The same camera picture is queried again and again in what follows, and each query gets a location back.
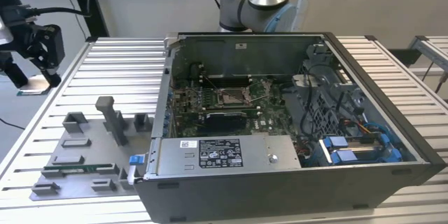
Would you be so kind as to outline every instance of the slotted aluminum surface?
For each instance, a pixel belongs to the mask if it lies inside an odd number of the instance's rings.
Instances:
[[[392,102],[448,162],[448,110],[432,91],[407,72],[381,44],[364,37],[339,37]],[[69,111],[100,118],[99,95],[113,95],[125,117],[153,114],[164,54],[161,39],[100,38],[85,45],[60,88],[0,165],[0,220],[13,223],[151,223],[137,196],[32,202],[31,187],[47,164]],[[424,185],[399,190],[373,210],[213,221],[213,223],[441,223],[448,220],[448,169]]]

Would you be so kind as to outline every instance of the barcode sticker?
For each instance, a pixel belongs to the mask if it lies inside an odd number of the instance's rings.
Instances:
[[[197,148],[197,141],[181,141],[180,148]]]

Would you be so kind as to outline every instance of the motherboard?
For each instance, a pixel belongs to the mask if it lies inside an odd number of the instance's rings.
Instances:
[[[272,76],[208,78],[176,82],[176,137],[297,135],[283,99],[292,82]]]

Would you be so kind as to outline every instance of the green circuit board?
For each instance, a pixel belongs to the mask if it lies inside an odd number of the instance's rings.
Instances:
[[[280,92],[281,83],[252,78],[244,87],[215,88],[200,85],[175,91],[175,137],[223,135],[297,135]],[[204,131],[209,113],[244,113],[245,126],[235,131]]]

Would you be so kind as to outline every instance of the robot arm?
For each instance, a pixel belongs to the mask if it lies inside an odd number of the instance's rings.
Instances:
[[[220,0],[220,31],[289,31],[295,16],[289,0]]]
[[[29,80],[13,62],[11,52],[17,52],[39,68],[51,88],[61,82],[57,74],[65,56],[61,28],[35,23],[36,16],[52,12],[88,16],[68,8],[37,9],[21,5],[20,0],[0,0],[0,71],[17,88],[24,87]]]

